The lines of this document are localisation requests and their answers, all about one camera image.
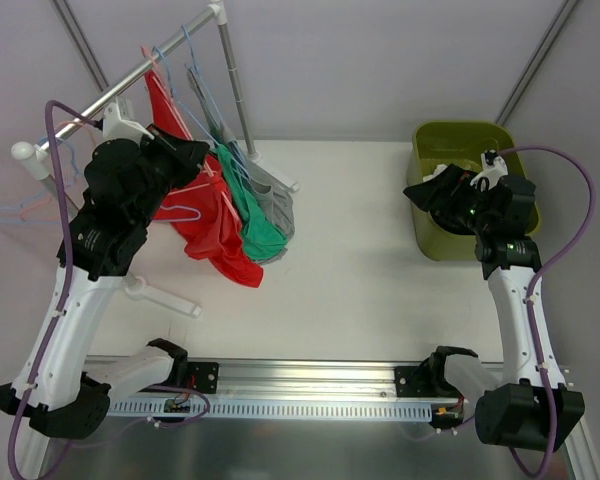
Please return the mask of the red tank top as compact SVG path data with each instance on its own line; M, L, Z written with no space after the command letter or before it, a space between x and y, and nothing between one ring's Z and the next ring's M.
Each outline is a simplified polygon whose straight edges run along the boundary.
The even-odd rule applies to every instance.
M260 286L263 268L244 251L242 222L213 151L206 155L195 180L165 198L154 220L174 227L185 240L184 252L190 258L208 260L239 285Z

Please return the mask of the light blue wire hanger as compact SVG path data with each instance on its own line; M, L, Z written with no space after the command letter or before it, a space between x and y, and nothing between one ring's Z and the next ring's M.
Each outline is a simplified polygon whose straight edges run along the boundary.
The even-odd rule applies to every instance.
M68 158L61 161L61 165L65 188L71 190L84 183L84 175L78 166L73 144L61 140L60 145L69 154ZM0 225L58 225L59 214L50 214L50 205L54 200L54 196L43 187L39 192L21 199L16 204L0 206Z

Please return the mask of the black tank top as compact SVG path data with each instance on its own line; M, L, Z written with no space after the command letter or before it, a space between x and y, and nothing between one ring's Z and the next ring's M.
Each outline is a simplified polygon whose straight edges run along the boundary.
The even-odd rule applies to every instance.
M473 235L473 230L469 227L472 213L469 210L455 213L444 213L442 211L431 212L432 220L444 231L454 235Z

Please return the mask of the white tank top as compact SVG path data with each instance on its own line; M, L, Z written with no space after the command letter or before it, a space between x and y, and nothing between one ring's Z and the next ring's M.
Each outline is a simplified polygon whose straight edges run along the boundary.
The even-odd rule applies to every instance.
M422 181L423 182L427 182L432 180L433 178L435 178L436 176L438 176L439 174L441 174L444 170L446 170L448 167L450 166L450 163L439 163L437 164L431 173L426 174L422 177ZM461 163L459 165L460 168L464 169L464 170L469 170L471 172L477 173L478 170L476 169L476 166L471 163L471 162L464 162Z

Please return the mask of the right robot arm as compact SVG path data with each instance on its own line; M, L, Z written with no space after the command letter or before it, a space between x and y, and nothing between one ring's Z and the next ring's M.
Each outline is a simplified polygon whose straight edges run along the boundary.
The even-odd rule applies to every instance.
M542 310L541 259L526 233L534 184L511 174L483 180L450 165L406 187L404 194L419 210L474 235L502 343L500 376L469 349L438 347L429 359L428 388L441 397L455 390L461 394L484 444L557 451L583 416L585 403L566 385Z

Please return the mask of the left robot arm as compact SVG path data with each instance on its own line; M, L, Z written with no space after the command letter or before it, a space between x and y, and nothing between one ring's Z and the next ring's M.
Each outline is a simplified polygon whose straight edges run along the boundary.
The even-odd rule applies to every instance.
M64 225L54 298L19 376L0 385L0 410L49 438L83 440L109 407L143 389L185 386L187 352L156 339L104 369L84 364L100 318L148 237L166 196L199 175L210 146L155 125L138 140L98 145L84 176L84 204Z

